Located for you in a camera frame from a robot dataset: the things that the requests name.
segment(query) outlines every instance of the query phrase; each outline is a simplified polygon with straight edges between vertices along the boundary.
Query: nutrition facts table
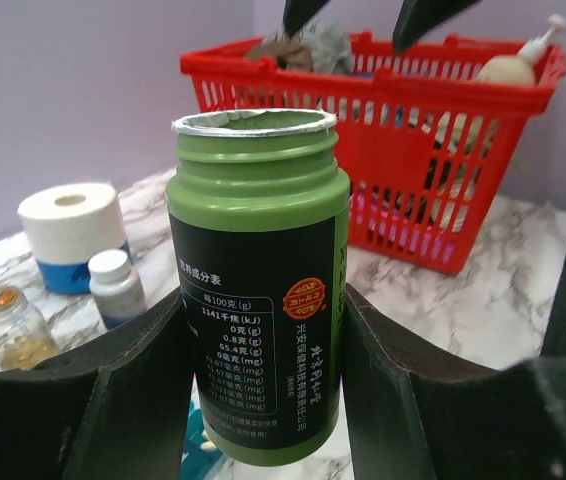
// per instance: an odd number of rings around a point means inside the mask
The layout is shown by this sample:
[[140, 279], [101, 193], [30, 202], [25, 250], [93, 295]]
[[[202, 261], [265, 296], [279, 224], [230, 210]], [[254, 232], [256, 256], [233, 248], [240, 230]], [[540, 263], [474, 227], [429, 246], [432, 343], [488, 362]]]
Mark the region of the nutrition facts table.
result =
[[219, 294], [187, 280], [181, 291], [189, 328], [202, 347], [196, 351], [200, 393], [239, 413], [275, 413], [272, 300]]

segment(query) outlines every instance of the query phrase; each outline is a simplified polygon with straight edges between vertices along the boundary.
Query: green bottle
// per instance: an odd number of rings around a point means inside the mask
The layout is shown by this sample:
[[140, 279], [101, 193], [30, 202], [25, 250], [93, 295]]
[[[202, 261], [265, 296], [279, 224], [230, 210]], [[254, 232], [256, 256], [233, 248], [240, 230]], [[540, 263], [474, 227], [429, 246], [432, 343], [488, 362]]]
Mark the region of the green bottle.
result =
[[335, 125], [295, 109], [173, 125], [167, 203], [205, 428], [251, 465], [310, 455], [338, 419], [350, 180]]

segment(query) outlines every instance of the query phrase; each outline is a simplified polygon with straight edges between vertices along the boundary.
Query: bottle rim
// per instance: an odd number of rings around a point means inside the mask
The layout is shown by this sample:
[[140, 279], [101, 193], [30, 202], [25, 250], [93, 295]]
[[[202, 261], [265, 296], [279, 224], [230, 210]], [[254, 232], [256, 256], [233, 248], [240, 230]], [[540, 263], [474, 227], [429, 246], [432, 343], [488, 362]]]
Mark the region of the bottle rim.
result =
[[[279, 128], [225, 128], [233, 120], [255, 117], [264, 113], [305, 114], [307, 122]], [[195, 137], [262, 138], [320, 132], [336, 125], [336, 115], [323, 110], [301, 108], [261, 108], [224, 110], [188, 115], [172, 122], [172, 130], [180, 135]]]

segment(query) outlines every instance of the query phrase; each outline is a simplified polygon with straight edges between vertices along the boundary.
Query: tissue roll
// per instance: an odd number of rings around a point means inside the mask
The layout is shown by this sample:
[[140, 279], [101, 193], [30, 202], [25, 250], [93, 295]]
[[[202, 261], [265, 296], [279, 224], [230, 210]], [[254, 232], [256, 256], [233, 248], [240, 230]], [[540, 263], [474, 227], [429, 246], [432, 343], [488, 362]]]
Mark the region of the tissue roll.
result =
[[116, 190], [107, 183], [43, 190], [23, 200], [18, 215], [50, 291], [87, 293], [90, 258], [111, 248], [130, 253]]

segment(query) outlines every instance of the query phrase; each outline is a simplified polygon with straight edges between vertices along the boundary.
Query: small white bottle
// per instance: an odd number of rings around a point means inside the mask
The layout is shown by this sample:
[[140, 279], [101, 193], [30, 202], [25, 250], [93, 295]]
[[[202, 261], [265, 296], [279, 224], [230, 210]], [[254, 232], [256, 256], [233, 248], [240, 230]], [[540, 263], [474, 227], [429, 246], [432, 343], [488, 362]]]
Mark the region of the small white bottle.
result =
[[141, 278], [123, 250], [105, 250], [87, 264], [90, 292], [108, 330], [147, 310]]

